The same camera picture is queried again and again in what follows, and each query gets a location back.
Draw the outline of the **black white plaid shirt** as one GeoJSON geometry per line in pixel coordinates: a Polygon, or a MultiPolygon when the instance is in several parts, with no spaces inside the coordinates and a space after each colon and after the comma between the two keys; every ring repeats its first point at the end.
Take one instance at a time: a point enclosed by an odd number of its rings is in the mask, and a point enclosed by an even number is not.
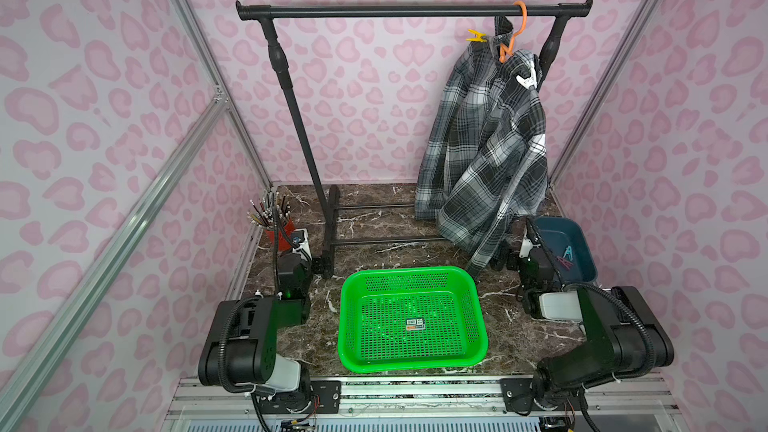
{"type": "Polygon", "coordinates": [[[470,43],[449,74],[420,165],[414,215],[469,256],[478,275],[501,256],[515,219],[535,214],[548,185],[546,113],[539,58],[517,50],[499,62],[514,30],[494,21],[487,43],[470,43]],[[517,75],[538,74],[538,89],[517,75]]]}

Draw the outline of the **white clothespin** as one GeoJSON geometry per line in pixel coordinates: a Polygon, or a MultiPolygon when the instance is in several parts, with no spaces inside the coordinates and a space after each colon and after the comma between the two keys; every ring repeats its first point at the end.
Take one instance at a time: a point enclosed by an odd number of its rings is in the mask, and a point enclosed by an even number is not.
{"type": "Polygon", "coordinates": [[[535,68],[531,68],[527,77],[517,75],[518,83],[526,89],[538,89],[538,74],[535,68]]]}

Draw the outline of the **orange plastic hanger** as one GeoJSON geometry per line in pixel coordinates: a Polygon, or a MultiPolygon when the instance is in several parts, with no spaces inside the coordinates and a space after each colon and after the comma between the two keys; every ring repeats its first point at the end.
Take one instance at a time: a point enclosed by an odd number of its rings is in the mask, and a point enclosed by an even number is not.
{"type": "Polygon", "coordinates": [[[521,17],[522,22],[519,28],[514,29],[509,36],[509,40],[507,42],[501,42],[499,46],[499,62],[505,63],[508,59],[510,59],[514,55],[514,46],[516,38],[522,34],[526,27],[527,27],[527,21],[528,21],[528,11],[526,4],[521,1],[515,1],[514,5],[518,6],[521,11],[521,17]]]}

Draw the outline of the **yellow clothespin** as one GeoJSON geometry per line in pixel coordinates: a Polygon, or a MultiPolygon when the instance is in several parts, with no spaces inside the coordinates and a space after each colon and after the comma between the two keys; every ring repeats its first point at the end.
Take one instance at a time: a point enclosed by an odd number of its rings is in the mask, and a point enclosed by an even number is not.
{"type": "Polygon", "coordinates": [[[469,38],[467,38],[468,42],[475,42],[475,43],[487,43],[488,38],[487,35],[481,32],[478,32],[474,29],[469,29],[468,32],[471,34],[469,38]]]}

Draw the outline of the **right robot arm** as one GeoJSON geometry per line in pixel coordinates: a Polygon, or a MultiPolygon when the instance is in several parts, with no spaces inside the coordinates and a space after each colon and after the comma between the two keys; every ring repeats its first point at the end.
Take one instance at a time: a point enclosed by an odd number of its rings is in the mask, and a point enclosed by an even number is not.
{"type": "Polygon", "coordinates": [[[672,341],[636,287],[567,283],[563,263],[535,232],[526,234],[508,263],[519,272],[518,296],[526,314],[578,323],[585,336],[571,351],[540,360],[527,389],[507,393],[508,410],[527,416],[535,407],[553,410],[576,399],[586,412],[588,390],[673,362],[672,341]]]}

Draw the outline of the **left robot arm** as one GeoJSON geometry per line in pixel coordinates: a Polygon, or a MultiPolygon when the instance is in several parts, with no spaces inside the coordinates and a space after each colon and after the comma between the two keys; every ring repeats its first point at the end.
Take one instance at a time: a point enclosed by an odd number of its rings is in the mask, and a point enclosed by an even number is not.
{"type": "Polygon", "coordinates": [[[312,397],[307,368],[278,354],[278,332],[305,324],[310,314],[311,259],[286,252],[275,259],[276,293],[221,302],[198,363],[204,386],[269,399],[304,411],[312,397]]]}

